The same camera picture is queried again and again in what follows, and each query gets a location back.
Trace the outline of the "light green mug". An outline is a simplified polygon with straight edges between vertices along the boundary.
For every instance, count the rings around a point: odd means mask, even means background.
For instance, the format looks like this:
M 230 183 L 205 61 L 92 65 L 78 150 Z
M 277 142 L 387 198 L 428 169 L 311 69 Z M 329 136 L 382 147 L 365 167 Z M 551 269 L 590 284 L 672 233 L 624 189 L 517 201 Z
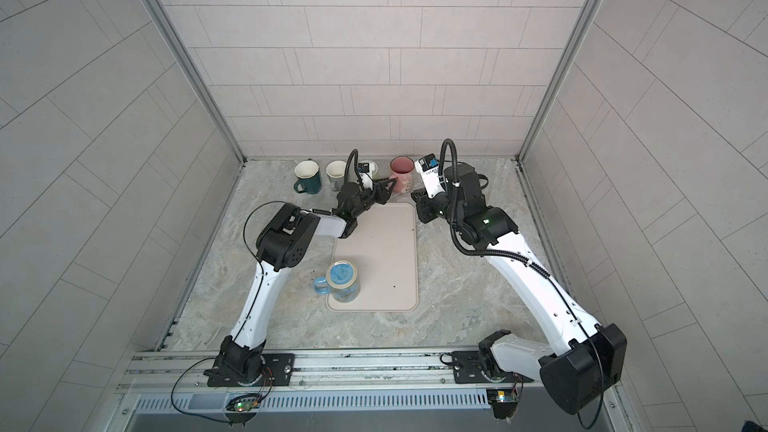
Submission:
M 367 175 L 372 180 L 377 178 L 378 165 L 372 160 L 365 160 L 358 164 L 358 168 L 362 175 Z

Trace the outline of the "pink ghost mug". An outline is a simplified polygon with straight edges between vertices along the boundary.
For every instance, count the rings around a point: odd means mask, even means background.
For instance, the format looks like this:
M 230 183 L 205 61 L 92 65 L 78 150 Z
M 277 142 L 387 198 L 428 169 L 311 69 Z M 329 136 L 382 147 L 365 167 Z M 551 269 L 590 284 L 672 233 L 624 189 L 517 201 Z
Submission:
M 408 194 L 414 187 L 414 162 L 407 156 L 399 156 L 390 162 L 390 179 L 395 179 L 393 192 L 396 194 Z

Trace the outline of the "grey mug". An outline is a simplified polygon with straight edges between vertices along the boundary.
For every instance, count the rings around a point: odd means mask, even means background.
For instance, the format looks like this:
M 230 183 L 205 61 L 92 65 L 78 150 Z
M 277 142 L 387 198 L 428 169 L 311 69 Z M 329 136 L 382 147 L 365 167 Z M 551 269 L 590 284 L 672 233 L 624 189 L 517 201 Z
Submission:
M 332 191 L 339 192 L 346 182 L 346 162 L 336 160 L 326 167 L 326 175 Z

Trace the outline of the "dark green mug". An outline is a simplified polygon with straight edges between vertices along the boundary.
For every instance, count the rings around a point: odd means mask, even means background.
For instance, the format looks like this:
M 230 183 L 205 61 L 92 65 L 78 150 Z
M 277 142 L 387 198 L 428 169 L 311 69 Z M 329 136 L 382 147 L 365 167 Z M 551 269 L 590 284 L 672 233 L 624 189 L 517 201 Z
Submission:
M 298 163 L 294 168 L 294 174 L 296 182 L 293 188 L 296 193 L 315 195 L 320 192 L 322 188 L 320 167 L 315 161 L 305 160 Z

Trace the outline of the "blue butterfly mug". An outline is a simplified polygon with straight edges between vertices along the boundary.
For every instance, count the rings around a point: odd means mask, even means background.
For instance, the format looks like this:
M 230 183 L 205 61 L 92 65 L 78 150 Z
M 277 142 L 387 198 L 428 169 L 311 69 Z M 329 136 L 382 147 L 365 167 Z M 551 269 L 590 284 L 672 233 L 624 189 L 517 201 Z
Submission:
M 341 303 L 351 302 L 360 292 L 357 269 L 351 262 L 336 261 L 324 276 L 314 279 L 313 287 L 318 295 L 331 295 Z

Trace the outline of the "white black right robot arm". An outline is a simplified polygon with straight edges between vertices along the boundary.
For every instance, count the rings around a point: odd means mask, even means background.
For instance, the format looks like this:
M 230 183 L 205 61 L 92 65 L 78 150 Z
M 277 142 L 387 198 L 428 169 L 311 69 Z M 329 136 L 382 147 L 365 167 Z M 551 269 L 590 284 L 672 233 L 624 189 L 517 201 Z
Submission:
M 449 225 L 454 247 L 483 258 L 513 287 L 547 339 L 538 343 L 499 330 L 479 342 L 472 358 L 454 354 L 459 380 L 540 382 L 555 404 L 570 415 L 621 378 L 627 339 L 614 324 L 603 326 L 582 308 L 541 264 L 511 217 L 487 205 L 485 176 L 466 163 L 446 166 L 429 154 L 415 169 L 423 188 L 412 192 L 418 219 Z

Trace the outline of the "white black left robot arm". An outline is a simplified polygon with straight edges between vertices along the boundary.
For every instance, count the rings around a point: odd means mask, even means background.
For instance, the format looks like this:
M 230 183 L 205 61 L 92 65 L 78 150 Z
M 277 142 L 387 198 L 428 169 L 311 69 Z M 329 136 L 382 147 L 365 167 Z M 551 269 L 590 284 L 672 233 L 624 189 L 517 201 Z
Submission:
M 251 386 L 266 377 L 262 352 L 268 324 L 291 270 L 302 261 L 314 237 L 348 238 L 362 213 L 388 202 L 396 183 L 379 179 L 368 189 L 361 182 L 347 182 L 331 210 L 282 204 L 255 245 L 247 247 L 257 262 L 254 281 L 238 321 L 223 339 L 212 367 L 204 371 L 208 386 Z

